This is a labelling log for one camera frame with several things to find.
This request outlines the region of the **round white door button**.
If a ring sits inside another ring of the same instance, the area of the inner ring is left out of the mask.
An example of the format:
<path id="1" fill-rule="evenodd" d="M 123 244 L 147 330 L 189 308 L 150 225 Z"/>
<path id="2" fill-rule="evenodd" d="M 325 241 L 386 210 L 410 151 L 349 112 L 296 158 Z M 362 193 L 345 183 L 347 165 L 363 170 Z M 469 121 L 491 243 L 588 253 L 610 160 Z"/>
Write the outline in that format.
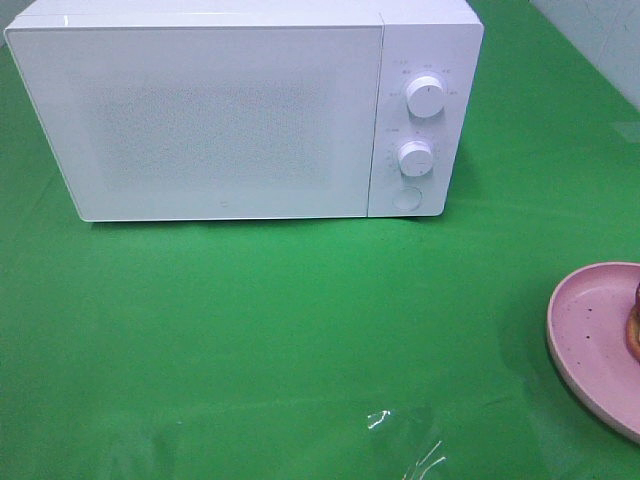
<path id="1" fill-rule="evenodd" d="M 394 194 L 392 203 L 401 211 L 413 211 L 422 202 L 422 193 L 415 187 L 405 187 Z"/>

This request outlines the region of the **pink speckled plate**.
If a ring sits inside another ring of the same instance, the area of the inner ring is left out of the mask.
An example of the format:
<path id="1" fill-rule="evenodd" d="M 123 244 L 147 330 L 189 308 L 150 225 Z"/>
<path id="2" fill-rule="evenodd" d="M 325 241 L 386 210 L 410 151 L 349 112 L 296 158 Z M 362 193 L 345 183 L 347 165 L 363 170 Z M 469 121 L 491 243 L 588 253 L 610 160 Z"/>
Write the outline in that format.
<path id="1" fill-rule="evenodd" d="M 616 432 L 639 441 L 639 361 L 626 343 L 639 265 L 584 266 L 559 282 L 546 334 L 561 378 L 581 403 Z"/>

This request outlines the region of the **green table cloth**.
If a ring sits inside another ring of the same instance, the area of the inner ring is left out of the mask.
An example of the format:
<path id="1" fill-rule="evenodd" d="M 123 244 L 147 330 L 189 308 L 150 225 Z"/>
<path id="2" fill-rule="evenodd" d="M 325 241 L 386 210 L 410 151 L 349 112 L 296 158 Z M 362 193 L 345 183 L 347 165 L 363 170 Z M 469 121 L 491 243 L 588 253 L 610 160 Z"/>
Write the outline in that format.
<path id="1" fill-rule="evenodd" d="M 546 347 L 639 258 L 639 113 L 527 1 L 485 26 L 443 215 L 82 222 L 1 54 L 5 479 L 635 479 Z"/>

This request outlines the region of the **white round knob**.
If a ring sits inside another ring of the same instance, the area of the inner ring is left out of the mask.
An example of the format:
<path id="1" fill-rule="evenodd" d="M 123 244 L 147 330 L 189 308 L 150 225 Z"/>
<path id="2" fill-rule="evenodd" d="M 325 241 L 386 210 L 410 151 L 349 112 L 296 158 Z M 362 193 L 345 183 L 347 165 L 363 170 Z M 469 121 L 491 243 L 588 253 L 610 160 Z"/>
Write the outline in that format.
<path id="1" fill-rule="evenodd" d="M 405 89 L 409 112 L 418 118 L 430 118 L 444 107 L 445 88 L 440 79 L 432 74 L 413 79 Z"/>
<path id="2" fill-rule="evenodd" d="M 398 164 L 407 177 L 427 175 L 433 168 L 434 155 L 431 146 L 422 141 L 411 141 L 398 149 Z"/>

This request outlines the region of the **lower white round knob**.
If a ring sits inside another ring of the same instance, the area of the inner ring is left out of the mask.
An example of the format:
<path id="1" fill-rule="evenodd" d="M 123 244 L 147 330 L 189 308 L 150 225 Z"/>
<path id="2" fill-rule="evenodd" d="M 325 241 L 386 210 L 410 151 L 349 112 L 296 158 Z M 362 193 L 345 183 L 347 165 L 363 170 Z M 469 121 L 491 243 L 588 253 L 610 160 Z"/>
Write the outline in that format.
<path id="1" fill-rule="evenodd" d="M 398 164 L 407 177 L 427 175 L 433 168 L 434 155 L 431 146 L 422 141 L 411 141 L 398 149 Z"/>

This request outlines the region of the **white microwave oven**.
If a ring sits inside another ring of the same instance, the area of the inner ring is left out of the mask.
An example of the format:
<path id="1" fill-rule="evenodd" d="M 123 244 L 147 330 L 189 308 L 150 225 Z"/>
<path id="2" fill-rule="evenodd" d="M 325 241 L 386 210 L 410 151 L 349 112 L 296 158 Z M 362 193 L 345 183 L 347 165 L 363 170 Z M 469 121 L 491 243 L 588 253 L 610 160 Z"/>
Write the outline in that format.
<path id="1" fill-rule="evenodd" d="M 483 25 L 464 1 L 36 1 L 6 27 L 12 29 L 113 28 L 336 28 L 382 30 L 368 209 L 363 216 L 436 216 L 445 206 L 477 60 Z M 413 116 L 405 89 L 432 74 L 444 85 L 443 109 Z M 404 176 L 398 149 L 426 142 L 432 170 Z M 422 193 L 413 211 L 394 207 L 405 187 Z"/>

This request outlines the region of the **burger with lettuce and tomato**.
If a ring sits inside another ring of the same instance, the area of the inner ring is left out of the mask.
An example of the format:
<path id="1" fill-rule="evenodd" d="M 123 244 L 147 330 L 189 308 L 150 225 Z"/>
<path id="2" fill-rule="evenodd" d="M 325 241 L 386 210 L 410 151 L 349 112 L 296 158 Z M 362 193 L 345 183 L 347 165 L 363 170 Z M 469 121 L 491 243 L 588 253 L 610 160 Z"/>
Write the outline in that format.
<path id="1" fill-rule="evenodd" d="M 639 343 L 639 307 L 640 307 L 640 285 L 637 285 L 634 305 L 632 306 L 626 322 L 626 346 L 634 359 L 640 361 Z"/>

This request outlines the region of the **upper white round knob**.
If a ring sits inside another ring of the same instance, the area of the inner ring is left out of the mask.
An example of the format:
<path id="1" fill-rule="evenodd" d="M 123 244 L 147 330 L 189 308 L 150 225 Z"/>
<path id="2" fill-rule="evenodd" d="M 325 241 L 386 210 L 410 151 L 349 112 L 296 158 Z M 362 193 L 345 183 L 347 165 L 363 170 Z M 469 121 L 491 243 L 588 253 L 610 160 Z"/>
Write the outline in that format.
<path id="1" fill-rule="evenodd" d="M 418 118 L 430 118 L 444 107 L 445 88 L 440 79 L 432 74 L 413 79 L 405 89 L 409 112 Z"/>

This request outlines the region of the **white wall panel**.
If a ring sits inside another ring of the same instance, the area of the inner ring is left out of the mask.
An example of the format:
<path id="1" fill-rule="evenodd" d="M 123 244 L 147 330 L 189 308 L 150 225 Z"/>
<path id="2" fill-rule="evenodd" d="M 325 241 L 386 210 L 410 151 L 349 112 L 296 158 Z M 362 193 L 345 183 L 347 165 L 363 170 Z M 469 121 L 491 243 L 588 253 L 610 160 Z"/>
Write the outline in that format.
<path id="1" fill-rule="evenodd" d="M 535 1 L 533 5 L 626 100 L 639 106 L 637 1 Z"/>

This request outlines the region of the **white microwave door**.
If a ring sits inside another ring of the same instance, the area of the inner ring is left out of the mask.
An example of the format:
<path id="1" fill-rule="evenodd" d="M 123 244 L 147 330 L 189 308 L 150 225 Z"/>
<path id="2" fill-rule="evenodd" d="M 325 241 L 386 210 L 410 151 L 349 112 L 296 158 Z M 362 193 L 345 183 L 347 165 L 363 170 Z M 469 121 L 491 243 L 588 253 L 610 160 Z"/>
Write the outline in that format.
<path id="1" fill-rule="evenodd" d="M 12 29 L 86 221 L 363 216 L 382 30 Z"/>

